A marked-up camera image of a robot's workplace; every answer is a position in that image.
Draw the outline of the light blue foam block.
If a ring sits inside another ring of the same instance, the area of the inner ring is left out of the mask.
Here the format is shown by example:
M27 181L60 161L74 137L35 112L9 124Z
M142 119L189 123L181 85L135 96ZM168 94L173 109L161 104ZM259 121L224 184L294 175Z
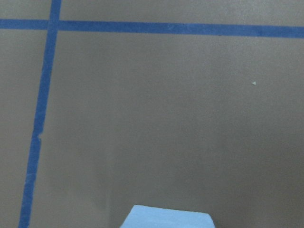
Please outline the light blue foam block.
M213 228L207 213L134 205L122 228Z

